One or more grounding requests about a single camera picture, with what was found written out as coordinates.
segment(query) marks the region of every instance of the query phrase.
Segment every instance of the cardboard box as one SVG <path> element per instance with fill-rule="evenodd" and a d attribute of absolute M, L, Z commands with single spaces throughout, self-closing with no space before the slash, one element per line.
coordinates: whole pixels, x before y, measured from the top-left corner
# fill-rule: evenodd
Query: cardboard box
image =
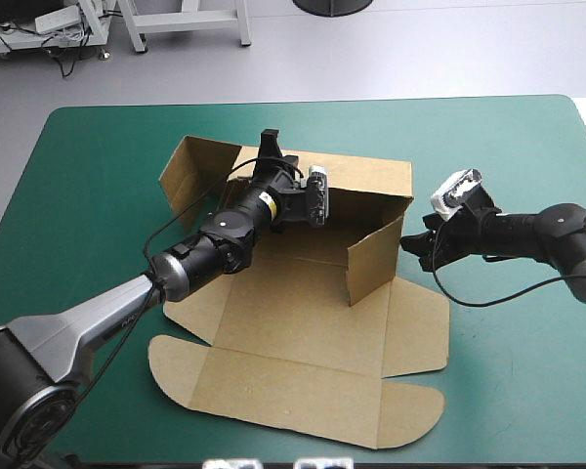
<path fill-rule="evenodd" d="M 184 138 L 160 178 L 175 212 L 258 149 Z M 444 368 L 449 306 L 396 277 L 403 214 L 412 200 L 408 162 L 286 151 L 300 168 L 327 168 L 323 229 L 265 233 L 251 268 L 222 276 L 165 315 L 212 347 L 158 336 L 149 346 L 163 392 L 193 410 L 395 448 L 439 420 L 438 390 L 383 380 Z M 247 184 L 253 165 L 224 188 Z M 201 207 L 183 217 L 190 228 Z"/>

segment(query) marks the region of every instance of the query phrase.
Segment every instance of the white cart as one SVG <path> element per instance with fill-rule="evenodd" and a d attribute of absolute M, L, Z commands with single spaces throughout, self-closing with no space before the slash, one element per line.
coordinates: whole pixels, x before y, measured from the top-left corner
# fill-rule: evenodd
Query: white cart
<path fill-rule="evenodd" d="M 99 58 L 107 60 L 110 54 L 104 49 L 104 45 L 108 41 L 108 31 L 112 18 L 99 18 L 92 0 L 78 0 L 78 5 L 85 17 L 85 23 L 91 28 L 91 35 L 87 41 L 87 46 L 98 46 L 100 48 Z M 106 0 L 105 7 L 108 10 L 113 10 L 116 5 L 116 0 Z M 21 27 L 34 30 L 34 22 L 23 23 Z M 5 32 L 0 27 L 0 37 L 9 45 L 5 46 L 0 39 L 0 55 L 6 55 L 10 52 L 9 48 L 13 50 L 22 49 L 39 49 L 40 47 L 78 47 L 80 41 L 67 40 L 64 38 L 52 38 L 48 40 L 46 37 L 22 32 L 18 30 L 10 30 Z"/>

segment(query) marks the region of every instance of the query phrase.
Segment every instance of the yellow label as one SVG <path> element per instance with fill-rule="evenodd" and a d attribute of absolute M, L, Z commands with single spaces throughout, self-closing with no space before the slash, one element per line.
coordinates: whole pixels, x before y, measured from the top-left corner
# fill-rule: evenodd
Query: yellow label
<path fill-rule="evenodd" d="M 261 200 L 263 200 L 266 205 L 270 208 L 270 211 L 272 213 L 272 221 L 275 218 L 275 215 L 277 215 L 277 206 L 275 205 L 275 200 L 273 200 L 273 197 L 271 197 L 268 193 L 266 192 L 261 192 L 261 194 L 259 195 L 259 198 Z"/>

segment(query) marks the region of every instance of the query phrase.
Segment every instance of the green table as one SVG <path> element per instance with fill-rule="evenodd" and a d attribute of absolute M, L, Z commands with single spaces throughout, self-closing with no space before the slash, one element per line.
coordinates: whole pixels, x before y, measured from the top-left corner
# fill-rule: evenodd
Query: green table
<path fill-rule="evenodd" d="M 281 129 L 284 148 L 413 161 L 408 234 L 422 230 L 429 194 L 465 167 L 482 171 L 509 212 L 586 206 L 586 129 L 561 96 L 64 108 L 48 119 L 0 225 L 0 323 L 60 312 L 146 266 L 143 241 L 170 216 L 157 177 L 183 135 L 257 145 L 267 127 Z M 181 235 L 174 227 L 158 247 Z M 399 273 L 435 288 L 414 256 L 401 253 Z M 553 272 L 474 257 L 440 275 L 460 297 L 484 300 Z M 486 310 L 452 307 L 449 366 L 399 378 L 442 390 L 445 414 L 426 437 L 392 450 L 174 405 L 147 366 L 147 342 L 161 333 L 188 338 L 160 308 L 149 313 L 53 449 L 88 461 L 338 454 L 359 462 L 586 462 L 586 306 L 563 284 Z"/>

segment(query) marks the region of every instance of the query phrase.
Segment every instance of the cardboard tab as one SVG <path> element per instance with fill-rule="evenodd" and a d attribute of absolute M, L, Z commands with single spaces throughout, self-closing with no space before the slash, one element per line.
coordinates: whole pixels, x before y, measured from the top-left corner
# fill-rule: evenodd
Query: cardboard tab
<path fill-rule="evenodd" d="M 449 358 L 449 302 L 439 293 L 396 277 L 386 328 L 382 375 L 435 371 Z"/>
<path fill-rule="evenodd" d="M 183 407 L 366 448 L 420 438 L 444 407 L 431 388 L 164 335 L 152 339 L 148 354 L 156 383 Z"/>

